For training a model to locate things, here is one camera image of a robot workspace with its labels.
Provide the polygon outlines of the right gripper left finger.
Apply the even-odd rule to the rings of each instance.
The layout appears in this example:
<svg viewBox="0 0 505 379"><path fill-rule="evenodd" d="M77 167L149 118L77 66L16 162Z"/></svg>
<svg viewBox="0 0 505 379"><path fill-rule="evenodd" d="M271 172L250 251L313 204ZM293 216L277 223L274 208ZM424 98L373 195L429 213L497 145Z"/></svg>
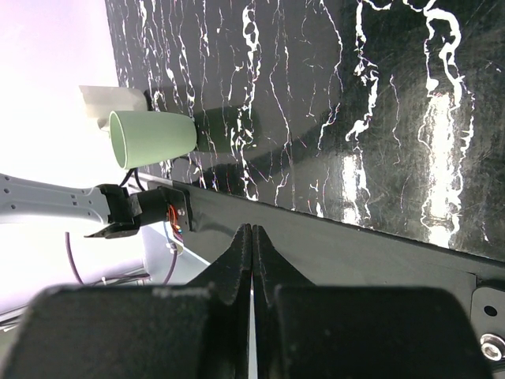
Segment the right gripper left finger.
<svg viewBox="0 0 505 379"><path fill-rule="evenodd" d="M199 378L249 376L252 265L252 227L242 224L226 251L189 282L208 293Z"/></svg>

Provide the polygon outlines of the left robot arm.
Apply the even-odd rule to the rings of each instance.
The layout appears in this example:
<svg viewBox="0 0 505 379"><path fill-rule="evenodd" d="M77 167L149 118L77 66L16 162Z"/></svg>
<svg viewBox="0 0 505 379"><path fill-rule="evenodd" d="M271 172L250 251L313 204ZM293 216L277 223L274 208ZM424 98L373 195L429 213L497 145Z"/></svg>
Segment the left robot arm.
<svg viewBox="0 0 505 379"><path fill-rule="evenodd" d="M124 186L102 184L70 188L1 175L1 222L52 222L86 238L125 238L141 227L166 222L174 236L191 230L189 195L182 189L151 182L130 193Z"/></svg>

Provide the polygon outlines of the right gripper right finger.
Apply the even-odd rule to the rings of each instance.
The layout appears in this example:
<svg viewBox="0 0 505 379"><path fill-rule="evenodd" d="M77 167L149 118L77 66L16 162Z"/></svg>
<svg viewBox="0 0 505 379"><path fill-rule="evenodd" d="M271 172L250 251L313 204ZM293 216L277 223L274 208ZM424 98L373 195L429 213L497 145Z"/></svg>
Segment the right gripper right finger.
<svg viewBox="0 0 505 379"><path fill-rule="evenodd" d="M256 335L256 364L259 378L277 378L279 371L279 317L275 289L313 287L273 246L263 227L252 227L252 286Z"/></svg>

